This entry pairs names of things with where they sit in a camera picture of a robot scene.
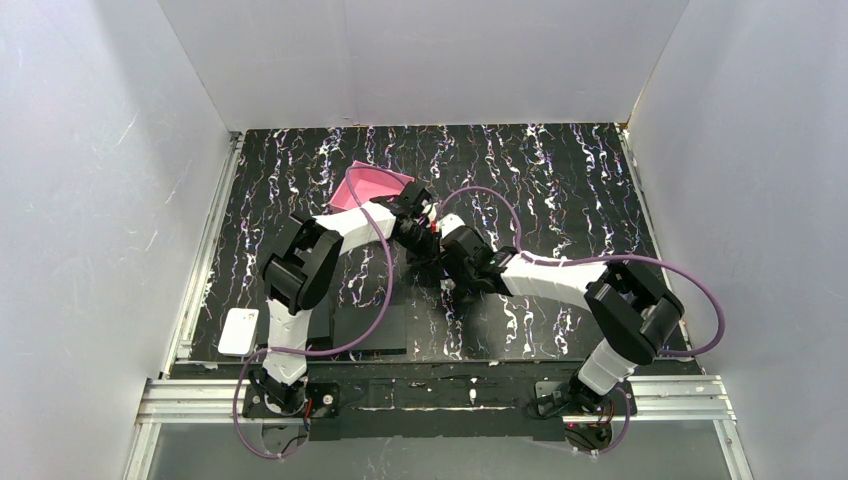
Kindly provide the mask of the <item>pink plastic tray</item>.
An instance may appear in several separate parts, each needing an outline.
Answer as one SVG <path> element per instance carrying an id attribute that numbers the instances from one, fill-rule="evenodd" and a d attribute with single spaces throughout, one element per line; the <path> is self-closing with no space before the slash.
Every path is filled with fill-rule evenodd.
<path id="1" fill-rule="evenodd" d="M 411 176 L 359 161 L 354 161 L 349 170 L 353 190 L 350 190 L 347 177 L 344 177 L 329 201 L 329 209 L 332 213 L 341 213 L 356 208 L 357 203 L 353 193 L 356 193 L 359 199 L 365 203 L 374 197 L 397 195 L 408 183 L 414 180 Z"/>

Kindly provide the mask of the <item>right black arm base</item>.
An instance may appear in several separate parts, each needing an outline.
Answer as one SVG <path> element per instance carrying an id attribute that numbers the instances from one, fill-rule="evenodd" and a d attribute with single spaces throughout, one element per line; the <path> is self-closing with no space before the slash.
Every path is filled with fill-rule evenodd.
<path id="1" fill-rule="evenodd" d="M 539 381 L 534 385 L 528 410 L 540 418 L 587 415 L 596 419 L 603 415 L 635 415 L 638 407 L 630 383 L 614 386 L 599 395 L 582 384 L 563 381 Z"/>

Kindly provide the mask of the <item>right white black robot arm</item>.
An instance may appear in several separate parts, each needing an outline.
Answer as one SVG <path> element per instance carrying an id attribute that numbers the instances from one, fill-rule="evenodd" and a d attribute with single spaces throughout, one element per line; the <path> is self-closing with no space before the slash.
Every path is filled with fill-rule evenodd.
<path id="1" fill-rule="evenodd" d="M 645 265 L 633 261 L 567 267 L 528 259 L 514 247 L 492 249 L 455 215 L 433 226 L 440 263 L 460 288 L 532 296 L 590 312 L 603 338 L 568 383 L 535 403 L 541 416 L 590 412 L 637 367 L 651 364 L 684 314 L 680 300 Z"/>

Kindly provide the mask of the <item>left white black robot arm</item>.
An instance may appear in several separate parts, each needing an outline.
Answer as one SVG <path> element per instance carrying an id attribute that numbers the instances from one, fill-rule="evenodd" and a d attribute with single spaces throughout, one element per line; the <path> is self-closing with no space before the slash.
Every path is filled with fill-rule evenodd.
<path id="1" fill-rule="evenodd" d="M 248 375 L 273 412 L 294 416 L 306 406 L 304 352 L 310 317 L 327 294 L 342 255 L 394 240 L 414 255 L 436 258 L 431 199 L 421 184 L 411 181 L 397 194 L 373 197 L 343 212 L 293 214 L 286 220 L 260 263 L 265 303 L 259 313 L 268 322 L 267 352 L 261 368 Z"/>

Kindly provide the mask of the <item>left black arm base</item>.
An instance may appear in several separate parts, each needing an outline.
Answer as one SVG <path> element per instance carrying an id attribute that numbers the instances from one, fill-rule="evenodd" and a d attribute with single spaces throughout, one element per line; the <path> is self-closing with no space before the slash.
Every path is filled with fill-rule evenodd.
<path id="1" fill-rule="evenodd" d="M 308 383 L 284 393 L 281 399 L 248 385 L 240 413 L 245 419 L 334 418 L 340 400 L 340 386 L 334 383 Z"/>

